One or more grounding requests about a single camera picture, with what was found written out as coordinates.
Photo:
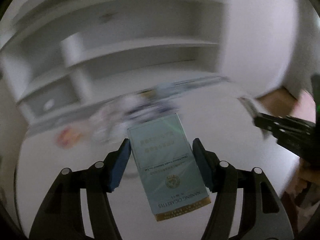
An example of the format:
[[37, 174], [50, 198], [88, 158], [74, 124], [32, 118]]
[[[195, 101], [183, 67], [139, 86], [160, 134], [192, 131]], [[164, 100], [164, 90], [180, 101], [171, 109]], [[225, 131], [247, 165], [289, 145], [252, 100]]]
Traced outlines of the pink bed sheet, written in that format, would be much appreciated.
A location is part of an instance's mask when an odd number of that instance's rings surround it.
[[301, 90], [290, 115], [294, 118], [316, 123], [316, 104], [310, 93]]

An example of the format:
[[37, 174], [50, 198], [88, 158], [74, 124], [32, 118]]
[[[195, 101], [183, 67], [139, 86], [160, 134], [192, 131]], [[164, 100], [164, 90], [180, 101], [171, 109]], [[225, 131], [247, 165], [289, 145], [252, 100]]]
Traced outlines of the white desk shelf unit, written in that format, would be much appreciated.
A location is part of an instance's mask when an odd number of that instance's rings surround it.
[[218, 71], [228, 0], [65, 0], [1, 36], [1, 65], [30, 125], [161, 82]]

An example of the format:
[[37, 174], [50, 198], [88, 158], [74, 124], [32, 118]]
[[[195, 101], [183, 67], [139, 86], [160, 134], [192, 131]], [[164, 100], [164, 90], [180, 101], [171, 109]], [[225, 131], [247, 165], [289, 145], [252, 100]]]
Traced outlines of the red round wrapper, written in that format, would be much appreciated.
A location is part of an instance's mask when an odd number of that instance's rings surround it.
[[74, 128], [67, 127], [56, 138], [56, 144], [61, 148], [73, 147], [81, 138], [82, 134]]

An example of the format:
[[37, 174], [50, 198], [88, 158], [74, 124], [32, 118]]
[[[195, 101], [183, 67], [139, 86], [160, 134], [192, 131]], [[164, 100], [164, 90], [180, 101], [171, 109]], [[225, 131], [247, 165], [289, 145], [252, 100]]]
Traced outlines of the light blue cigarette pack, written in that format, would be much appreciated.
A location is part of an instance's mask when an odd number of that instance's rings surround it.
[[211, 203], [177, 114], [132, 126], [127, 133], [143, 189], [158, 222]]

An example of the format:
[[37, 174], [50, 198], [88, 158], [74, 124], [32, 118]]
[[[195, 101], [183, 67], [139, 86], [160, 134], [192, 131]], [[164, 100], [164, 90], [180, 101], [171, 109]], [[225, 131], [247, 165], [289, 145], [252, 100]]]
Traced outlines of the crumpled blue white wrapper pile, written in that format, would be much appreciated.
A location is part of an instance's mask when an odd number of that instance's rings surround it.
[[102, 105], [89, 118], [92, 139], [102, 144], [119, 141], [128, 128], [177, 110], [171, 98], [159, 96], [155, 89], [121, 95]]

